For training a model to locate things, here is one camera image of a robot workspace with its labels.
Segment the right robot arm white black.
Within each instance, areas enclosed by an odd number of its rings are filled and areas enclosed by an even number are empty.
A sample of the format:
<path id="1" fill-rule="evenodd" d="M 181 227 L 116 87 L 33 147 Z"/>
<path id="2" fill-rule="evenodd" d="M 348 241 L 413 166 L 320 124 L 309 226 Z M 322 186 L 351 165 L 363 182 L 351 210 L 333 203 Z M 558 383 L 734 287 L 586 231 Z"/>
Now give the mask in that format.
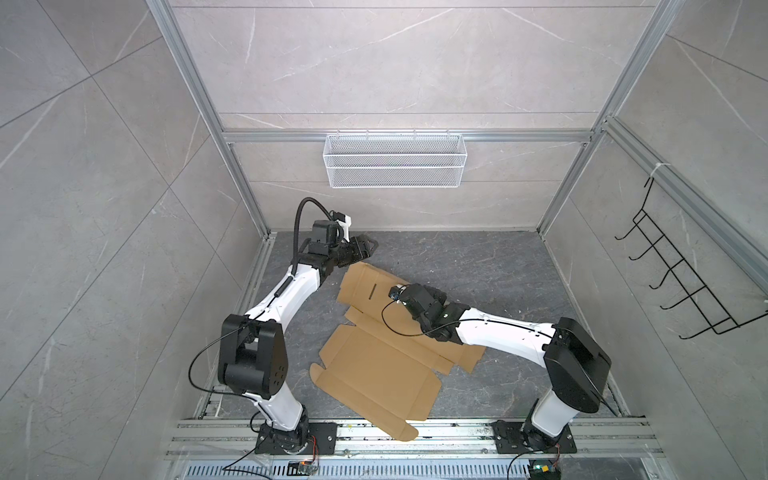
<path id="1" fill-rule="evenodd" d="M 612 361 L 578 321 L 524 322 L 485 313 L 447 300 L 445 292 L 422 284 L 395 285 L 392 304 L 402 305 L 421 334 L 438 342 L 481 346 L 527 359 L 544 368 L 550 389 L 538 399 L 521 427 L 524 444 L 535 450 L 555 446 L 579 413 L 595 413 Z"/>

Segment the brown cardboard box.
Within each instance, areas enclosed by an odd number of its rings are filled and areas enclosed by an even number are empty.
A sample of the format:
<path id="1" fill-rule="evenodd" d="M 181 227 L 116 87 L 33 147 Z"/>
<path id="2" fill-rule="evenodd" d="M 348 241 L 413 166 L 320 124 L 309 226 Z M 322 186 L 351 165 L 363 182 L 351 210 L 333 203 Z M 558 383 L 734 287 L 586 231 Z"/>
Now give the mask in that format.
<path id="1" fill-rule="evenodd" d="M 337 301 L 349 307 L 350 323 L 322 347 L 322 363 L 310 367 L 310 377 L 392 438 L 409 442 L 418 436 L 409 422 L 426 420 L 438 397 L 438 375 L 455 366 L 472 372 L 485 348 L 421 336 L 408 311 L 390 303 L 390 288 L 403 282 L 367 263 L 349 267 Z"/>

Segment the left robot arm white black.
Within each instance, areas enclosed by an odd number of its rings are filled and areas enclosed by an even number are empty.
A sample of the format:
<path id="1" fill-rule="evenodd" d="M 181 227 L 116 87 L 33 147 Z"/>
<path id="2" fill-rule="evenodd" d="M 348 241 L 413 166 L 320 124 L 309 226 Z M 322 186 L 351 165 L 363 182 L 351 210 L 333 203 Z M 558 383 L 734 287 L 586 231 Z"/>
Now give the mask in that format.
<path id="1" fill-rule="evenodd" d="M 289 370 L 285 331 L 305 301 L 336 268 L 369 258 L 378 243 L 350 234 L 351 217 L 332 211 L 314 223 L 282 280 L 255 307 L 222 323 L 217 377 L 232 394 L 252 401 L 266 424 L 280 432 L 298 432 L 304 406 L 285 385 Z"/>

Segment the aluminium frame post right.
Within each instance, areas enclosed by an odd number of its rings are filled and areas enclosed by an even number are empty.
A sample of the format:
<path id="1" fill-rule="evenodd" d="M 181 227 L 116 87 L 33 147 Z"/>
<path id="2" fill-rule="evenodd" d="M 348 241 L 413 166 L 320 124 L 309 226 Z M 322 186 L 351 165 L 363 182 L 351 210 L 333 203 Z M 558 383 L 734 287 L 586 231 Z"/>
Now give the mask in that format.
<path id="1" fill-rule="evenodd" d="M 664 0 L 657 3 L 627 65 L 619 75 L 606 103 L 599 112 L 597 119 L 591 128 L 588 140 L 582 143 L 582 146 L 537 226 L 537 233 L 542 240 L 545 239 L 594 151 L 605 136 L 605 129 L 608 121 L 616 117 L 619 113 L 621 107 L 626 102 L 632 89 L 647 67 L 651 57 L 660 45 L 675 18 L 682 10 L 684 4 L 685 1 L 683 0 Z"/>

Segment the aluminium frame post left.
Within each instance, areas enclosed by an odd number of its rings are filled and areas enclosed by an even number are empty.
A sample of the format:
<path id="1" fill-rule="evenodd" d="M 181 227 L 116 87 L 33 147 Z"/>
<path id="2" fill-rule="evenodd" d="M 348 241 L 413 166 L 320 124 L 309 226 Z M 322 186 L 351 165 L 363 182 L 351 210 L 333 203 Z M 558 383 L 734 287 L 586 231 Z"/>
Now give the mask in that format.
<path id="1" fill-rule="evenodd" d="M 148 0 L 147 5 L 175 61 L 182 79 L 209 130 L 213 143 L 222 156 L 232 180 L 240 194 L 259 236 L 267 239 L 270 230 L 258 207 L 244 170 L 230 144 L 224 138 L 224 128 L 195 65 L 189 48 L 173 14 L 165 0 Z"/>

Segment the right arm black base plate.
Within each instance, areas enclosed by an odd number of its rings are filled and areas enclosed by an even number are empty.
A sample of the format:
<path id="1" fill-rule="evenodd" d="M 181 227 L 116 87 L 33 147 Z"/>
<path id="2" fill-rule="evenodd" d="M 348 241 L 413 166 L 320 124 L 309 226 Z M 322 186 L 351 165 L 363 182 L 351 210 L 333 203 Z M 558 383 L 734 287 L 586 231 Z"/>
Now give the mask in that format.
<path id="1" fill-rule="evenodd" d="M 497 420 L 489 424 L 499 454 L 545 453 L 574 454 L 577 447 L 566 425 L 556 437 L 549 437 L 529 422 Z"/>

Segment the aluminium frame post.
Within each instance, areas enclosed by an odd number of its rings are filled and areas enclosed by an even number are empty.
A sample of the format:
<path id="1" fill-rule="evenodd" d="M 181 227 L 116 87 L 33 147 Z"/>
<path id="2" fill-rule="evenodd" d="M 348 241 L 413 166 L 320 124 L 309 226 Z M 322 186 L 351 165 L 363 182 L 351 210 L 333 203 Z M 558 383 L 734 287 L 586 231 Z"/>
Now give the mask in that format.
<path id="1" fill-rule="evenodd" d="M 616 117 L 619 113 L 621 107 L 626 102 L 632 89 L 647 67 L 651 57 L 660 45 L 675 18 L 682 10 L 684 4 L 685 1 L 683 0 L 664 0 L 657 3 L 627 65 L 619 75 L 606 103 L 599 112 L 597 119 L 591 128 L 588 140 L 582 143 L 582 146 L 537 226 L 537 233 L 542 240 L 545 239 L 594 151 L 605 136 L 605 129 L 608 121 Z"/>
<path id="2" fill-rule="evenodd" d="M 175 61 L 182 79 L 209 130 L 213 143 L 222 156 L 232 180 L 240 194 L 259 236 L 267 239 L 270 230 L 258 207 L 244 170 L 230 144 L 224 138 L 224 128 L 195 65 L 189 48 L 173 14 L 165 0 L 148 0 L 147 5 Z"/>

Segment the aluminium mounting rail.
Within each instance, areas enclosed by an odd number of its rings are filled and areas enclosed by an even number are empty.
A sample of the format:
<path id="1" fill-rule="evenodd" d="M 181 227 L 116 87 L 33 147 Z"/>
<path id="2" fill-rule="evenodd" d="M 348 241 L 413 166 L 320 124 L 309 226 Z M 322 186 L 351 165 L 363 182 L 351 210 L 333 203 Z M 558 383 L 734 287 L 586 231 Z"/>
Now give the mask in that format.
<path id="1" fill-rule="evenodd" d="M 577 418 L 548 450 L 525 447 L 517 423 L 431 419 L 395 440 L 362 419 L 311 423 L 309 444 L 285 454 L 245 420 L 184 420 L 162 451 L 162 479 L 672 479 L 644 418 Z"/>

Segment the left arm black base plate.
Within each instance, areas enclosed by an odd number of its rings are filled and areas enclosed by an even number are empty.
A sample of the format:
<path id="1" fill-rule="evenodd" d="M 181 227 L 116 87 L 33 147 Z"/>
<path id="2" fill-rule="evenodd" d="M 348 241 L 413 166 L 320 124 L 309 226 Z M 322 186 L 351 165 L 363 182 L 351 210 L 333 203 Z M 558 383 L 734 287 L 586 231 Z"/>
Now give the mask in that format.
<path id="1" fill-rule="evenodd" d="M 263 423 L 257 437 L 257 454 L 332 455 L 338 425 L 332 422 L 300 423 L 294 431 L 274 429 Z"/>

